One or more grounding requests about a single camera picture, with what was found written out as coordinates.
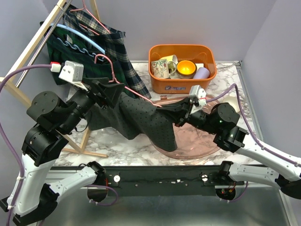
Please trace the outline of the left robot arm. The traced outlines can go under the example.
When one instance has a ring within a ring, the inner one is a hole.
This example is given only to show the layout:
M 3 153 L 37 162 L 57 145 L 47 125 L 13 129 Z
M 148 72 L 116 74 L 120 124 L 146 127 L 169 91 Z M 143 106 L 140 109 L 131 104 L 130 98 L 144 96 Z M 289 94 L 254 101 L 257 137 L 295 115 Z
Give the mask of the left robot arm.
M 28 226 L 47 218 L 58 203 L 86 187 L 107 187 L 105 169 L 92 161 L 72 176 L 46 183 L 48 172 L 68 144 L 70 134 L 94 105 L 114 107 L 124 84 L 109 84 L 108 79 L 90 80 L 68 101 L 52 91 L 39 93 L 27 109 L 35 125 L 27 132 L 22 145 L 20 173 L 10 196 L 0 201 L 17 226 Z

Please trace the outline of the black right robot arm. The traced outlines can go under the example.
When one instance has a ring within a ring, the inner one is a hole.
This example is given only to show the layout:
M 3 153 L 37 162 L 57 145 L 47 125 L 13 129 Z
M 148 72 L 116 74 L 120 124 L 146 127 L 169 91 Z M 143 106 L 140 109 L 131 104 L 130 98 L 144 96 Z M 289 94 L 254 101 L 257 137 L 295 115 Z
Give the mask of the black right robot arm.
M 237 122 L 240 115 L 229 103 L 217 104 L 210 113 L 206 113 L 186 97 L 179 102 L 164 105 L 157 111 L 178 127 L 188 123 L 214 135 L 213 142 L 222 150 L 263 164 L 256 167 L 223 161 L 216 173 L 219 183 L 255 182 L 273 186 L 292 198 L 300 199 L 301 159 L 258 140 L 250 129 L 239 127 Z

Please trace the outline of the dark green plaid skirt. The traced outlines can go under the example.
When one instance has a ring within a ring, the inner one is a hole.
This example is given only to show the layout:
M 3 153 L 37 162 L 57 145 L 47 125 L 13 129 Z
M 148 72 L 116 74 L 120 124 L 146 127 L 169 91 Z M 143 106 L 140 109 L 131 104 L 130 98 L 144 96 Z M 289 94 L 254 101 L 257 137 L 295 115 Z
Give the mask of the dark green plaid skirt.
M 107 59 L 99 56 L 97 62 L 94 63 L 95 57 L 64 47 L 58 41 L 55 41 L 52 34 L 47 40 L 47 49 L 51 62 L 65 63 L 65 61 L 73 61 L 83 64 L 83 77 L 85 78 L 112 78 L 111 65 Z

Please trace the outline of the grey dotted skirt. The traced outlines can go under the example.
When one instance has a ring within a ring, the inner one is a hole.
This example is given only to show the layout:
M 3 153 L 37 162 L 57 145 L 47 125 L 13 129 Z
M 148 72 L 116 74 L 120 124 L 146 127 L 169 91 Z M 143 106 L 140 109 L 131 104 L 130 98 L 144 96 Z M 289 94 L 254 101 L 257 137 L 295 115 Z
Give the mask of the grey dotted skirt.
M 121 93 L 114 108 L 94 105 L 87 116 L 91 131 L 112 127 L 128 140 L 145 134 L 157 147 L 167 152 L 177 149 L 173 123 L 156 111 L 150 102 Z

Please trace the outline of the light blue plastic hanger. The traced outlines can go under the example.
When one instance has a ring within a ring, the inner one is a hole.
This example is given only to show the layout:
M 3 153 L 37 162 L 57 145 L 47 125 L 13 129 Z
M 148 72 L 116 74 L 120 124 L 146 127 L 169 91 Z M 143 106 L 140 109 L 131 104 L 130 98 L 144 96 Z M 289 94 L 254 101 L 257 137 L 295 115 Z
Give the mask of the light blue plastic hanger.
M 106 55 L 105 49 L 79 31 L 63 24 L 58 24 L 52 31 L 55 41 L 78 53 L 95 57 L 97 54 Z

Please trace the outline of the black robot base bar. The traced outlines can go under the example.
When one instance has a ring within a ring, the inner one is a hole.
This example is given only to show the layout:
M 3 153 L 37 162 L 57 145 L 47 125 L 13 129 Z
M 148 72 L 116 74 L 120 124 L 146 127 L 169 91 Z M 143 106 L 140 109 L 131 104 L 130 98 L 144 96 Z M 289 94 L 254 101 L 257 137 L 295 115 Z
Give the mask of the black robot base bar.
M 220 173 L 220 166 L 101 166 L 87 164 L 95 184 L 112 187 L 119 196 L 214 196 L 216 186 L 243 185 Z

